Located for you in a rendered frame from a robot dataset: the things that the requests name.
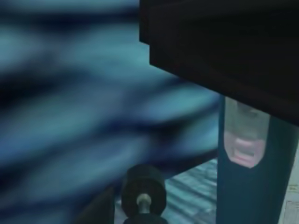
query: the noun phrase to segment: gray wooden floor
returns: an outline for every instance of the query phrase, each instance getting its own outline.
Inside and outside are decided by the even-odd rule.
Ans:
[[[211,160],[166,181],[167,207],[163,213],[169,224],[215,224],[217,160]],[[126,216],[118,202],[115,224]]]

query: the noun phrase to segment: blurry blue texture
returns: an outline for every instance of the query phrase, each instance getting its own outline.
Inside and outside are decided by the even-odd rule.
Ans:
[[[217,148],[218,94],[149,65],[137,2],[0,3],[1,224],[68,224],[133,165]]]

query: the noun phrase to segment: blue textured wall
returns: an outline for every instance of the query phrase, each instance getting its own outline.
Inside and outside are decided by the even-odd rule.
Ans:
[[[68,224],[131,166],[170,177],[216,149],[218,94],[149,65],[137,8],[0,3],[1,224]]]

